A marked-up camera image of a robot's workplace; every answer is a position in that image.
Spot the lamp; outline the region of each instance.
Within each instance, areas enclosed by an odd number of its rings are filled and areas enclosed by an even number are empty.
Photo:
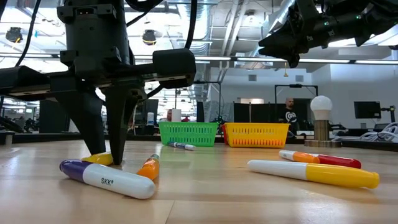
[[[338,141],[329,139],[329,117],[333,108],[331,100],[326,96],[317,96],[311,101],[311,110],[315,117],[314,140],[306,140],[304,145],[310,147],[341,147]]]
[[[311,101],[311,110],[317,121],[329,120],[332,107],[331,100],[325,96],[317,96]]]

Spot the ceiling duct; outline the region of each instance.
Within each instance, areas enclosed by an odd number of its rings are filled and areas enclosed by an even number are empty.
[[[266,16],[265,21],[262,23],[261,39],[267,37],[270,31],[275,31],[282,27],[286,22],[287,13],[289,7],[293,5],[295,0],[283,0],[280,4],[280,9],[272,14]],[[260,47],[257,46],[252,52],[250,52],[249,57],[260,57],[258,54]],[[254,68],[265,68],[269,64],[263,64],[259,62],[248,62],[243,68],[254,69]]]
[[[180,12],[182,21],[186,22],[186,29],[184,29],[183,38],[187,39],[188,22],[190,20],[191,5],[178,4],[178,11]],[[197,9],[197,21],[195,24],[194,40],[203,40],[204,42],[193,41],[190,50],[195,55],[208,55],[210,44],[206,42],[210,35],[210,9],[209,5],[199,4]],[[210,73],[210,67],[207,64],[197,63],[197,73],[195,80],[206,80],[205,74]],[[208,85],[192,85],[189,87],[190,98],[197,101],[206,101]]]
[[[178,11],[180,12],[182,21],[186,22],[184,28],[183,38],[187,39],[188,25],[190,20],[191,5],[190,4],[179,4],[177,5]],[[193,34],[194,40],[208,40],[210,34],[210,6],[199,4],[197,10],[197,21],[195,25],[195,33]],[[195,55],[208,55],[210,44],[208,42],[192,42],[190,50]]]

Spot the white lamp shade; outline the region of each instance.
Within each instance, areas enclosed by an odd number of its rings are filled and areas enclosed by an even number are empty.
[[[325,96],[317,96],[311,101],[311,110],[316,120],[329,120],[332,107],[331,100]]]

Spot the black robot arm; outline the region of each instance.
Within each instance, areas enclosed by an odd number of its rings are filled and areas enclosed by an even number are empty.
[[[127,1],[143,15],[160,2]],[[193,0],[184,49],[155,51],[153,63],[135,65],[129,49],[124,0],[66,0],[64,6],[57,8],[57,13],[66,28],[67,50],[60,52],[60,60],[68,70],[43,74],[26,66],[0,69],[0,95],[26,101],[57,100],[76,124],[92,154],[105,152],[101,108],[106,106],[109,143],[114,163],[118,165],[123,158],[127,124],[137,102],[162,88],[180,88],[193,83],[196,65],[189,46],[196,8],[197,0]],[[158,81],[160,87],[146,95],[145,82],[151,81]],[[97,97],[96,88],[104,93],[105,105]]]
[[[323,13],[316,5],[321,4]],[[355,38],[359,47],[398,22],[396,0],[296,0],[289,8],[286,23],[259,42],[262,55],[282,58],[291,68],[297,66],[299,54],[330,42]]]

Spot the black t-shirt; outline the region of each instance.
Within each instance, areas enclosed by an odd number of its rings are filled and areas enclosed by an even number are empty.
[[[279,117],[280,120],[283,119],[284,123],[289,123],[290,128],[289,130],[293,132],[294,134],[296,133],[298,127],[298,122],[297,122],[297,115],[294,112],[294,110],[290,110],[288,108],[284,108],[282,114]]]

